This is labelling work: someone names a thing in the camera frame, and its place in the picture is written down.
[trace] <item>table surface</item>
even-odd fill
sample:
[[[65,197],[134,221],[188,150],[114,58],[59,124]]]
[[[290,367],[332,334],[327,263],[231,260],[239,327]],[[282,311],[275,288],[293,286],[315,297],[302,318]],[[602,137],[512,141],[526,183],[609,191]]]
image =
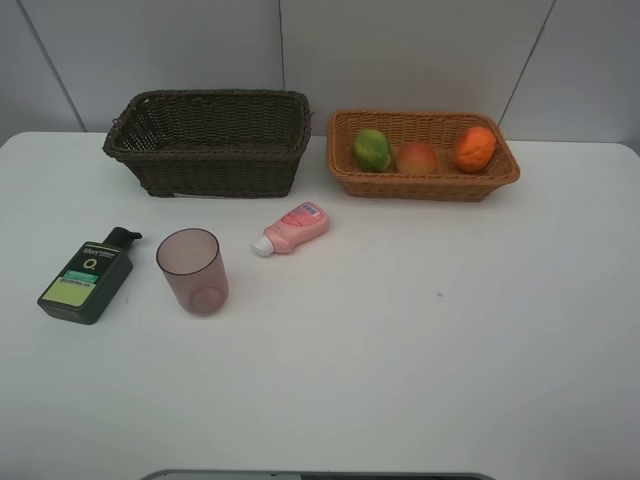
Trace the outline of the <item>table surface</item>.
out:
[[[612,144],[511,142],[481,203],[349,197],[312,138],[291,195],[156,199],[102,134],[0,150],[0,476],[162,470],[640,475],[640,161]],[[249,243],[305,200],[332,230],[293,255]],[[100,321],[36,299],[88,240],[142,232]],[[155,250],[221,242],[231,293],[183,312]]]

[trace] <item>cup rim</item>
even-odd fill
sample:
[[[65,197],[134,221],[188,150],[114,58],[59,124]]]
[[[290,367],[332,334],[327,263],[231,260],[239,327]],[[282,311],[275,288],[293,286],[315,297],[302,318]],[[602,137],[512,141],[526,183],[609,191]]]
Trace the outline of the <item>cup rim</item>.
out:
[[[204,267],[202,267],[199,270],[195,270],[195,271],[189,272],[189,273],[174,273],[174,272],[171,272],[171,271],[167,270],[166,268],[164,268],[162,266],[162,264],[160,263],[160,259],[158,258],[159,254],[160,254],[160,249],[162,248],[162,245],[164,245],[164,242],[169,240],[171,237],[173,237],[174,235],[177,235],[178,233],[186,232],[188,230],[200,230],[201,232],[205,232],[205,233],[208,233],[209,235],[211,235],[213,237],[213,239],[215,240],[215,242],[216,242],[216,254],[213,256],[213,259],[209,263],[207,263]],[[158,245],[158,249],[156,250],[156,263],[158,264],[158,267],[160,267],[160,270],[162,270],[165,273],[168,273],[169,275],[173,275],[173,276],[176,276],[176,277],[186,277],[186,276],[189,276],[189,275],[195,275],[196,273],[199,273],[199,272],[209,268],[209,266],[211,264],[213,264],[213,262],[215,262],[216,259],[219,256],[220,256],[220,242],[218,241],[218,238],[213,233],[211,233],[209,230],[205,230],[204,228],[189,227],[189,228],[183,228],[181,230],[177,230],[177,231],[173,232],[171,235],[169,235],[167,238],[165,238],[162,242],[160,242],[160,245]]]

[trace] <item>pink lotion bottle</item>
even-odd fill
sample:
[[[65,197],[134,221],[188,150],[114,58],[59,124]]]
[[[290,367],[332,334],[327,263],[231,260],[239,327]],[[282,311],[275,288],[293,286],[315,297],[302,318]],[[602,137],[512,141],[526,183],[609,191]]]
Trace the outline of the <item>pink lotion bottle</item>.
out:
[[[251,249],[262,257],[272,253],[291,253],[301,243],[329,230],[329,216],[318,205],[306,202],[267,227]]]

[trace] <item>wicker basket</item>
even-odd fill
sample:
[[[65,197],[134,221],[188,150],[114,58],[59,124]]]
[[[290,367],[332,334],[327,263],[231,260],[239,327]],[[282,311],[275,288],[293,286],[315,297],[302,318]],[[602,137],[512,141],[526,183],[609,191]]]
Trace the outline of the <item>wicker basket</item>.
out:
[[[469,175],[452,164],[458,139],[471,126],[481,125],[495,134],[496,152],[479,174]],[[394,149],[420,140],[430,144],[438,156],[438,173],[403,175],[393,171],[364,173],[355,164],[351,144],[363,128],[387,135]],[[498,126],[488,117],[470,113],[382,112],[344,110],[329,121],[327,139],[329,170],[350,195],[428,200],[480,201],[493,190],[513,183],[520,169]]]
[[[158,90],[129,103],[103,149],[155,197],[284,197],[310,118],[295,92]]]

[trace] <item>pink plastic cup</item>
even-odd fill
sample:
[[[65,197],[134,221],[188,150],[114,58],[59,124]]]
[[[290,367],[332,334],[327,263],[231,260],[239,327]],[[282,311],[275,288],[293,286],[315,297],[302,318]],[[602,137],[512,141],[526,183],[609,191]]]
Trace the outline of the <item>pink plastic cup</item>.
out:
[[[210,315],[227,300],[227,274],[212,233],[201,228],[175,232],[158,247],[156,261],[187,312]]]

